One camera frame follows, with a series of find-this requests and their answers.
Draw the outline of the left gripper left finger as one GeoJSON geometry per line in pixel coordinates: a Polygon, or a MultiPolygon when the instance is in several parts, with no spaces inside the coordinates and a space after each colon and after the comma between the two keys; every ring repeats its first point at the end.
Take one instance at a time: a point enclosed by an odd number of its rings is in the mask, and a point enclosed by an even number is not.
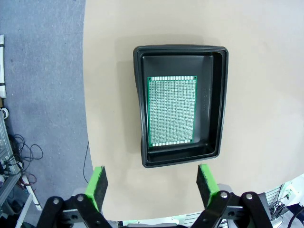
{"type": "Polygon", "coordinates": [[[105,167],[94,169],[85,193],[64,200],[59,196],[48,198],[37,223],[38,228],[72,228],[83,223],[86,228],[110,228],[102,215],[102,205],[108,187],[105,167]]]}

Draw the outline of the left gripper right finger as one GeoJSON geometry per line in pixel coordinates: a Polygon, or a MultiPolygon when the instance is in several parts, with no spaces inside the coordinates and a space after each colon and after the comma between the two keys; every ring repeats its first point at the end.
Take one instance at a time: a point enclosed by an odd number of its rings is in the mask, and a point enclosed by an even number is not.
{"type": "Polygon", "coordinates": [[[206,164],[198,166],[196,180],[204,210],[193,228],[219,228],[223,220],[228,228],[271,228],[271,220],[259,195],[249,191],[237,196],[220,190],[206,164]]]}

